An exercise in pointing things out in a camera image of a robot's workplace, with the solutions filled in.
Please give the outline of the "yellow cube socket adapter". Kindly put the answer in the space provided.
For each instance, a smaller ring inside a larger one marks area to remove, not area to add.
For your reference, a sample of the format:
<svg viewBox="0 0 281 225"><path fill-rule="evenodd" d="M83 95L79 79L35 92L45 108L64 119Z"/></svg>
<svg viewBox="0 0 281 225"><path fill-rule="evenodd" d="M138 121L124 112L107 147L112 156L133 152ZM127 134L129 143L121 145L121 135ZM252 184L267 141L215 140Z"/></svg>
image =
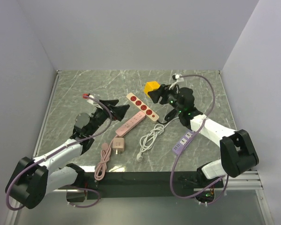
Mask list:
<svg viewBox="0 0 281 225"><path fill-rule="evenodd" d="M145 84L144 93L149 97L149 92L159 89L161 85L157 81L150 81Z"/></svg>

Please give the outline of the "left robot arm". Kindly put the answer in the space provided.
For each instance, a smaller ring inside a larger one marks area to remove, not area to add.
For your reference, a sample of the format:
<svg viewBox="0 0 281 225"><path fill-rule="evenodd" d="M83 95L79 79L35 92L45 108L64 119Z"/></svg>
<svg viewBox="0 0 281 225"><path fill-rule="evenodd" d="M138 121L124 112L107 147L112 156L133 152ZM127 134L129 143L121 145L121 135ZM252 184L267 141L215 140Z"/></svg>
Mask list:
<svg viewBox="0 0 281 225"><path fill-rule="evenodd" d="M69 160L83 155L101 135L97 132L106 120L121 121L129 105L118 105L119 100L97 100L86 97L96 107L92 114L80 113L75 119L73 133L62 145L35 158L23 157L19 160L6 186L6 205L16 211L24 207L32 209L39 205L50 192L63 186L80 188L84 184L85 171ZM11 206L13 198L21 206Z"/></svg>

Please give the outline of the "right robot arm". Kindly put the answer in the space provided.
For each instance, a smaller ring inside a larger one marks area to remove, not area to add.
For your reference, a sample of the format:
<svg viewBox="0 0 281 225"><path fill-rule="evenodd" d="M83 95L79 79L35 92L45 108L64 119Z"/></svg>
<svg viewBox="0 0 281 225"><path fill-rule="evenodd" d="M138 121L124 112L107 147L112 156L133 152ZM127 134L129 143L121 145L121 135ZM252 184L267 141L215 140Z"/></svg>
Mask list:
<svg viewBox="0 0 281 225"><path fill-rule="evenodd" d="M233 130L209 119L195 107L192 89L152 81L146 83L144 92L154 103L170 104L178 112L184 127L205 136L220 148L219 160L199 168L196 181L201 187L207 187L216 177L228 175L235 178L259 164L248 132Z"/></svg>

